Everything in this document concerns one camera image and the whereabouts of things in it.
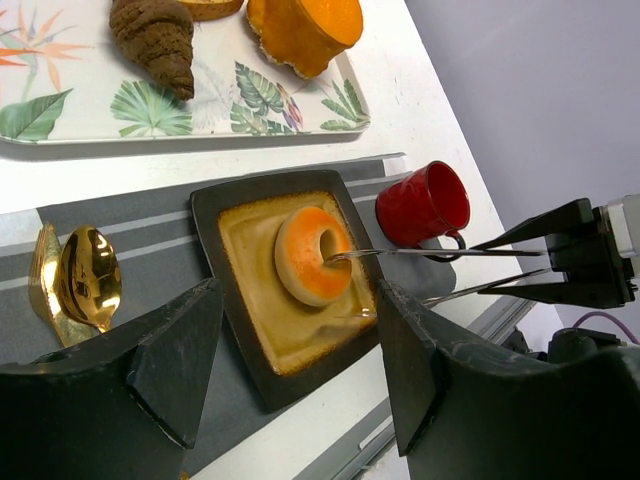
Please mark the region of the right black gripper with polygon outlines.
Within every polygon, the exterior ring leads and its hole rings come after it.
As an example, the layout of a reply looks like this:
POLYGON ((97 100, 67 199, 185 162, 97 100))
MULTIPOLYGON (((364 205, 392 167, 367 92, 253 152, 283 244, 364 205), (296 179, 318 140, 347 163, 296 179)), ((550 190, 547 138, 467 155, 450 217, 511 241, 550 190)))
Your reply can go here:
POLYGON ((592 206, 587 198, 531 217, 474 249, 487 250, 540 237, 545 237, 551 269, 563 276, 562 282, 510 286, 551 272, 537 269, 483 284, 477 287, 477 293, 581 307, 621 307, 636 299, 631 261, 618 252, 605 209, 592 206))

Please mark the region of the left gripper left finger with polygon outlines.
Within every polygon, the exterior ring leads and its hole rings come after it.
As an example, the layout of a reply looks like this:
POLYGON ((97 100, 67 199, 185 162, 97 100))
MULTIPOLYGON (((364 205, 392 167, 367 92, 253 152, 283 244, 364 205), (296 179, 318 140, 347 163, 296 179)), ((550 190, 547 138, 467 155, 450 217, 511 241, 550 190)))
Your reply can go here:
POLYGON ((223 317, 206 279, 163 306, 1 368, 5 479, 177 479, 195 445, 223 317))

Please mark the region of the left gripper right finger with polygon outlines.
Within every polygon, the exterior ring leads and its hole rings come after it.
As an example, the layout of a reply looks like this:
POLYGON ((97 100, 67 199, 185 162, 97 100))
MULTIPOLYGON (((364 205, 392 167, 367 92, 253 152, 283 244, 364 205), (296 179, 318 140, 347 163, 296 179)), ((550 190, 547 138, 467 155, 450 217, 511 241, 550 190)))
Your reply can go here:
POLYGON ((395 436, 414 479, 635 479, 639 351, 552 364, 483 339, 381 281, 395 436))

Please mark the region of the metal tongs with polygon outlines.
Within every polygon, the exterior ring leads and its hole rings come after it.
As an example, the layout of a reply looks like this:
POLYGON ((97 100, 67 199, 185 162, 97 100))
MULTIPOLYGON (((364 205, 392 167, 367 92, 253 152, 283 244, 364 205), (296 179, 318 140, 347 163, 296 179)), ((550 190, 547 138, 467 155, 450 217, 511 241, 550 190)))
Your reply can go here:
MULTIPOLYGON (((440 263, 447 263, 449 261, 453 261, 459 257, 463 256, 474 256, 474 257, 539 257, 546 256, 547 253, 545 251, 522 251, 522 250, 478 250, 478 249, 406 249, 406 248, 398 248, 398 249, 362 249, 362 250, 353 250, 346 251, 341 253, 336 253, 331 256, 328 256, 324 259, 324 263, 326 265, 351 260, 355 258, 361 258, 366 256, 378 256, 378 255, 411 255, 411 256, 421 256, 428 257, 433 261, 438 261, 440 263)), ((529 272, 521 273, 519 275, 510 276, 501 280, 494 280, 492 282, 488 282, 485 284, 480 284, 475 287, 469 287, 462 290, 454 291, 444 296, 433 297, 422 301, 422 304, 427 307, 433 307, 438 304, 444 303, 449 300, 454 300, 457 298, 461 298, 466 295, 479 293, 483 290, 487 290, 494 287, 499 287, 502 285, 506 285, 511 282, 515 282, 517 280, 522 280, 525 278, 530 278, 533 276, 538 276, 546 273, 550 273, 550 268, 540 268, 536 270, 532 270, 529 272)))

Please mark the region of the orange glazed donut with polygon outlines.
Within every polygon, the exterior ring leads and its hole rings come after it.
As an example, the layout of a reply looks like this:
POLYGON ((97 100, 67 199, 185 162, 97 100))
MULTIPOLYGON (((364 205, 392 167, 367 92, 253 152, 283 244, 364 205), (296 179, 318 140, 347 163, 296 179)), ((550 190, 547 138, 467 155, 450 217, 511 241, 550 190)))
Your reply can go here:
POLYGON ((351 283, 352 265, 328 262, 351 249, 351 239, 337 218, 316 206, 302 207, 280 226, 274 246, 277 274, 298 301, 325 307, 337 301, 351 283))

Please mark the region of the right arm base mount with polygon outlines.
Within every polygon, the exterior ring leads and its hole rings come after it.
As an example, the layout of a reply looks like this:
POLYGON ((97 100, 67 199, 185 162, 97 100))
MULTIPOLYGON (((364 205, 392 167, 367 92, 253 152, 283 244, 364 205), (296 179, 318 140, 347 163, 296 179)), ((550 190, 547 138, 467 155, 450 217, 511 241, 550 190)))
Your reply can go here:
POLYGON ((515 329, 500 346, 538 361, 563 364, 602 350, 626 347, 627 343, 609 333, 584 328, 563 328, 553 334, 546 351, 534 351, 528 346, 524 334, 515 329))

